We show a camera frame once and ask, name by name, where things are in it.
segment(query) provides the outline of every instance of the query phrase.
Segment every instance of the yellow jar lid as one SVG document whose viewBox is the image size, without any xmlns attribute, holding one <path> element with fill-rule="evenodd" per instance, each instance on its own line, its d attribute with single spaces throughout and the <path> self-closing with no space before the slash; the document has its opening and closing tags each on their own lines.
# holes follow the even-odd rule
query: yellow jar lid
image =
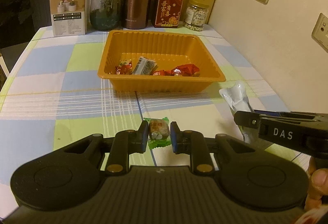
<svg viewBox="0 0 328 224">
<path fill-rule="evenodd" d="M 189 3 L 202 8 L 209 7 L 209 4 L 206 4 L 204 0 L 189 0 Z"/>
</svg>

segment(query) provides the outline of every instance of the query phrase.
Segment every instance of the human hand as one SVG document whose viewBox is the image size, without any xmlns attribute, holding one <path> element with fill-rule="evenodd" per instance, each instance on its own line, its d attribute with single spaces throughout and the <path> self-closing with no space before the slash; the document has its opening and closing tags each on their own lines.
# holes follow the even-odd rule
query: human hand
<svg viewBox="0 0 328 224">
<path fill-rule="evenodd" d="M 328 196 L 328 168 L 316 168 L 315 160 L 311 157 L 308 168 L 309 189 L 306 197 L 305 210 L 321 206 L 322 196 Z"/>
</svg>

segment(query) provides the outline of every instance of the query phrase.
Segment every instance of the teal jar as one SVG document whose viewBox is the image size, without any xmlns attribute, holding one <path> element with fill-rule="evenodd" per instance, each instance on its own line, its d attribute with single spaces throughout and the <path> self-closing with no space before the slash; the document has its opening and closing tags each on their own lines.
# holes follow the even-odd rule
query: teal jar
<svg viewBox="0 0 328 224">
<path fill-rule="evenodd" d="M 90 22 L 98 31 L 110 31 L 119 26 L 121 0 L 91 0 Z"/>
</svg>

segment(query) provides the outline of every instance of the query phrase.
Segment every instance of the orange plastic basket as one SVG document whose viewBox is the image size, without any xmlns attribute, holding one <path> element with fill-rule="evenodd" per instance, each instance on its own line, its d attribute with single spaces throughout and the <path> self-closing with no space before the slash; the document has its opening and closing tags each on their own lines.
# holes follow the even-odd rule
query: orange plastic basket
<svg viewBox="0 0 328 224">
<path fill-rule="evenodd" d="M 195 64 L 199 77 L 117 75 L 115 66 L 131 59 L 133 68 L 140 56 L 155 60 L 155 70 L 172 70 L 179 65 Z M 101 58 L 98 76 L 109 79 L 117 91 L 183 91 L 200 92 L 212 82 L 226 79 L 219 66 L 195 35 L 148 32 L 111 31 Z"/>
</svg>

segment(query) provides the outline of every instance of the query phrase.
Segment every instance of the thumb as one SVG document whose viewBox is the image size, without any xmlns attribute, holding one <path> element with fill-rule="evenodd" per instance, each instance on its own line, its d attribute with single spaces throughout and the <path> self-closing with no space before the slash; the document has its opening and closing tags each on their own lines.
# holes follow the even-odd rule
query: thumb
<svg viewBox="0 0 328 224">
<path fill-rule="evenodd" d="M 312 185 L 322 195 L 328 195 L 328 169 L 321 168 L 316 170 L 311 177 Z"/>
</svg>

